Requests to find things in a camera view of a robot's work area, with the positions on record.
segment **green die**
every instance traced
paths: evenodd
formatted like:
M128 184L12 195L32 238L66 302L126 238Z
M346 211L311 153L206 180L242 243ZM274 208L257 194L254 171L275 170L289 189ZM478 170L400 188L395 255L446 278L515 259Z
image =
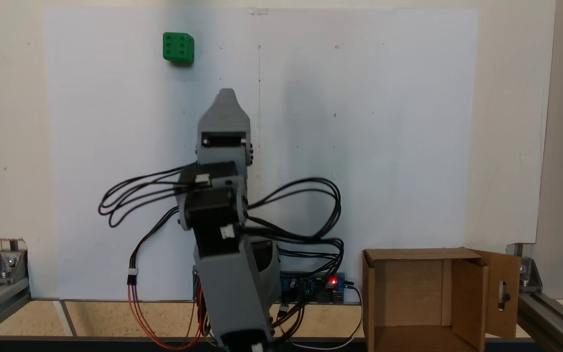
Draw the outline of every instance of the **green die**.
M165 32L162 36L162 56L172 63L195 61L195 40L188 33Z

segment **white connector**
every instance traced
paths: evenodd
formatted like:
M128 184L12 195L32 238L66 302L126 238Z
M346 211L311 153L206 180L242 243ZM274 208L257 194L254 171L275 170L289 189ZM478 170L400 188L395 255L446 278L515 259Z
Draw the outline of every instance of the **white connector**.
M225 227L221 227L221 237L223 239L232 239L236 238L234 234L234 225L227 225Z
M210 183L210 174L200 174L195 176L195 183Z

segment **wire connector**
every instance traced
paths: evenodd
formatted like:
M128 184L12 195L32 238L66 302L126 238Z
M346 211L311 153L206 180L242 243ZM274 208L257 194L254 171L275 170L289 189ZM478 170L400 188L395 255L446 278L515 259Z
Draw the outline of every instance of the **wire connector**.
M127 285L135 286L136 276L138 276L138 269L136 269L135 267L129 267L127 269Z
M280 310L277 311L277 320L279 320L280 318L286 316L286 314L288 313L288 308L290 306L286 303L281 303L280 304Z
M127 275L127 285L128 286L136 285L136 275Z

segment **cardboard box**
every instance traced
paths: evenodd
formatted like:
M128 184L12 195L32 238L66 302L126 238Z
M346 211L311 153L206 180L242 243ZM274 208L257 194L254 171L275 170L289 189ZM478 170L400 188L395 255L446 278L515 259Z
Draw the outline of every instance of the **cardboard box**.
M452 249L366 249L368 352L485 349L485 334L516 338L520 258Z

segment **robotic arm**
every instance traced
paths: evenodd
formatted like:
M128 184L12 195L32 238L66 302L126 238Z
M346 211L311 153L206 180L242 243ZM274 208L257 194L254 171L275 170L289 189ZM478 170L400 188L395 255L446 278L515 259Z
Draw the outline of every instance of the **robotic arm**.
M221 89L199 120L197 163L179 183L179 222L195 234L195 265L217 342L233 351L272 341L271 305L281 292L277 244L234 231L246 222L251 123L232 89Z

